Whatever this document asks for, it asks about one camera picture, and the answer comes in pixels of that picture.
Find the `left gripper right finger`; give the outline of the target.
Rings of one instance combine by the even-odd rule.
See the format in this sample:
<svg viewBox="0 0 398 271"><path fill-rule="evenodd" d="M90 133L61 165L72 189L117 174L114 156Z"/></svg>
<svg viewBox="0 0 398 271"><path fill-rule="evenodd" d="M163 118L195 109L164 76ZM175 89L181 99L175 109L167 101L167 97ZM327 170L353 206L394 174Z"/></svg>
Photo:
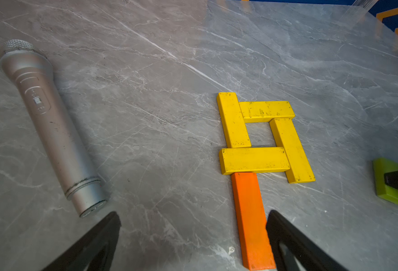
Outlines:
<svg viewBox="0 0 398 271"><path fill-rule="evenodd" d="M278 211L270 211L266 231L278 271L345 271Z"/></svg>

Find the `yellow block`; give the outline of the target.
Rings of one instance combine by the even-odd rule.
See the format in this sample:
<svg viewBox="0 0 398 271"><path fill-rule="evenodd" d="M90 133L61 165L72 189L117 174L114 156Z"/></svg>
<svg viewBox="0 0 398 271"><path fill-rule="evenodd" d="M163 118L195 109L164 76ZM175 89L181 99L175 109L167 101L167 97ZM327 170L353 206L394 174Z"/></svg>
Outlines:
<svg viewBox="0 0 398 271"><path fill-rule="evenodd" d="M269 123L272 119L293 119L295 113L287 101L239 102L246 123Z"/></svg>
<svg viewBox="0 0 398 271"><path fill-rule="evenodd" d="M286 152L282 147L221 149L219 161L223 175L285 172L290 169Z"/></svg>
<svg viewBox="0 0 398 271"><path fill-rule="evenodd" d="M228 148L252 146L236 93L219 93L217 104Z"/></svg>
<svg viewBox="0 0 398 271"><path fill-rule="evenodd" d="M277 147L284 149L289 161L290 169L286 171L288 182L301 184L316 181L292 119L276 118L269 124Z"/></svg>

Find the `grey microphone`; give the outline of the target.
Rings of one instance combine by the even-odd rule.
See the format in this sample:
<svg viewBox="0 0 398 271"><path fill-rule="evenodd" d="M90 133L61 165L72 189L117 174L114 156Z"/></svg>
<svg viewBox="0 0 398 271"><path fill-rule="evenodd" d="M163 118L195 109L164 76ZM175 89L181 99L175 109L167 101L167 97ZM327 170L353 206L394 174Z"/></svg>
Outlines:
<svg viewBox="0 0 398 271"><path fill-rule="evenodd" d="M0 47L0 69L17 87L67 200L79 217L107 198L71 117L54 84L50 61L34 45L9 40Z"/></svg>

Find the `orange block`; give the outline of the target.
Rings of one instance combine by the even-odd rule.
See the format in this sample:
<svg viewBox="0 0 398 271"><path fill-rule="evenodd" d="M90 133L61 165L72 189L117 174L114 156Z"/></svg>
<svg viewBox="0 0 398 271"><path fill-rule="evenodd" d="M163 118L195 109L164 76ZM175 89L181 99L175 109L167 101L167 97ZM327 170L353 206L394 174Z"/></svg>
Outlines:
<svg viewBox="0 0 398 271"><path fill-rule="evenodd" d="M231 181L243 266L250 271L275 269L257 175L234 173Z"/></svg>

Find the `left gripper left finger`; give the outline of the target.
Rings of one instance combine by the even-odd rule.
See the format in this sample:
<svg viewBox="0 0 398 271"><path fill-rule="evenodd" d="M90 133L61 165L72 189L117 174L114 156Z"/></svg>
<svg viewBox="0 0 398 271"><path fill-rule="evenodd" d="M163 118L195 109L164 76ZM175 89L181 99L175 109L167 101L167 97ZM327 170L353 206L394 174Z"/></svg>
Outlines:
<svg viewBox="0 0 398 271"><path fill-rule="evenodd" d="M121 220L116 212L106 215L45 271L108 271L112 266Z"/></svg>

